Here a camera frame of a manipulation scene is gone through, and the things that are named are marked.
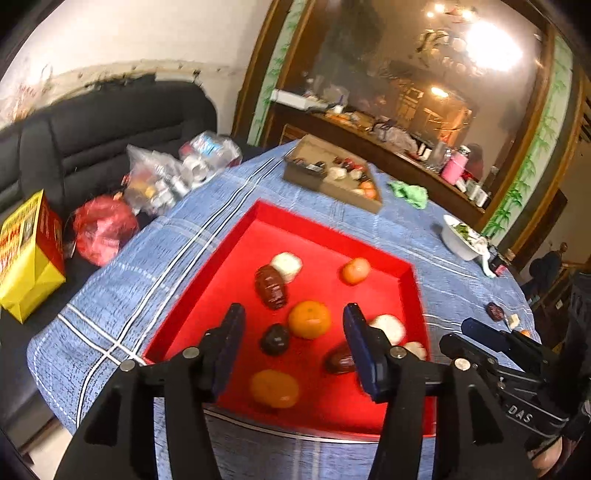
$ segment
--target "floor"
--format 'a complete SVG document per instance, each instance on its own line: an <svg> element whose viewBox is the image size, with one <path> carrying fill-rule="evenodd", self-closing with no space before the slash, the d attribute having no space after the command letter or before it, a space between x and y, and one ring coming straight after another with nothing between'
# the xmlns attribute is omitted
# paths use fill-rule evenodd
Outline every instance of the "floor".
<svg viewBox="0 0 591 480"><path fill-rule="evenodd" d="M34 462L31 469L40 480L53 480L71 439L70 432L56 422L42 438L35 441L29 455Z"/></svg>

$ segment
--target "wooden shelf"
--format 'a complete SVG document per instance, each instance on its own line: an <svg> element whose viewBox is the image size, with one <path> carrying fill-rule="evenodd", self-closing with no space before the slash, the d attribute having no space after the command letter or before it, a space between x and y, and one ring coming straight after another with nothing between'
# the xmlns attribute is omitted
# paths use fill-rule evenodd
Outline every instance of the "wooden shelf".
<svg viewBox="0 0 591 480"><path fill-rule="evenodd" d="M305 113L285 105L273 104L271 123L265 147L271 148L311 134L358 155L391 177L411 185L421 185L429 198L471 227L475 227L485 211L472 203L455 186L449 185L435 172L394 151L368 133L343 125L319 113Z"/></svg>

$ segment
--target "white wall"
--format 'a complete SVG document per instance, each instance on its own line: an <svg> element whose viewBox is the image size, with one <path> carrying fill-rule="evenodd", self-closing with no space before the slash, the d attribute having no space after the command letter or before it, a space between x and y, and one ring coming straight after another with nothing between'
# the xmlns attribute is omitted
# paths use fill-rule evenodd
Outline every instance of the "white wall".
<svg viewBox="0 0 591 480"><path fill-rule="evenodd" d="M228 133L270 4L271 0L65 0L17 54L0 82L0 98L23 76L37 82L46 64L60 74L141 59L198 61L242 73L227 85L212 85L208 92L218 107L220 132Z"/></svg>
<svg viewBox="0 0 591 480"><path fill-rule="evenodd" d="M584 263L591 255L591 144L581 142L574 153L572 163L564 176L560 189L568 203L544 243L532 257L543 257L550 250L557 250L562 242L569 245L564 260ZM529 280L528 269L522 277Z"/></svg>

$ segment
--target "metal screw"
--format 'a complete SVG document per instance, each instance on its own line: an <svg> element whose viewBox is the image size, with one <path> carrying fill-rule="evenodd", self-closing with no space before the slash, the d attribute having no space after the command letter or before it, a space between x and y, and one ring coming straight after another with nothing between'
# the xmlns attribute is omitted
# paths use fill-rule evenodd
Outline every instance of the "metal screw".
<svg viewBox="0 0 591 480"><path fill-rule="evenodd" d="M453 364L457 369L462 370L463 372L470 370L470 367L472 366L470 361L466 360L465 358L456 358Z"/></svg>
<svg viewBox="0 0 591 480"><path fill-rule="evenodd" d="M183 350L183 357L188 359L197 358L199 356L199 353L199 348L197 348L196 346L190 346Z"/></svg>
<svg viewBox="0 0 591 480"><path fill-rule="evenodd" d="M406 356L406 349L401 346L393 346L390 349L390 355L394 358L404 358Z"/></svg>
<svg viewBox="0 0 591 480"><path fill-rule="evenodd" d="M135 362L132 359L123 360L119 366L124 372L129 372L135 368Z"/></svg>

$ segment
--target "red tray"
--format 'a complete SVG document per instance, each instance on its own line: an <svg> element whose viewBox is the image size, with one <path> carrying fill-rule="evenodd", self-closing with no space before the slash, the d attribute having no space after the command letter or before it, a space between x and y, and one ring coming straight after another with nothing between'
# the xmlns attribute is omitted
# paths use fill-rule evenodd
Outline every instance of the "red tray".
<svg viewBox="0 0 591 480"><path fill-rule="evenodd" d="M281 252L301 258L303 267L287 285L288 305L265 307L254 289L256 270ZM341 267L353 257L372 265L369 277L351 287L341 282ZM292 337L288 351L271 357L259 350L269 325L287 324L291 308L303 300L323 302L332 313L330 330L316 340ZM376 405L359 386L356 374L331 375L324 357L345 340L343 308L357 302L366 318L396 315L406 326L404 342L430 346L411 264L274 205L257 201L238 221L186 288L144 352L148 362L170 359L204 332L219 325L231 302L246 309L246 331L232 378L217 405L269 426L345 439L375 440L386 405ZM249 395L250 378L273 368L300 384L298 403L285 410L265 408ZM423 433L434 434L434 403L425 404Z"/></svg>

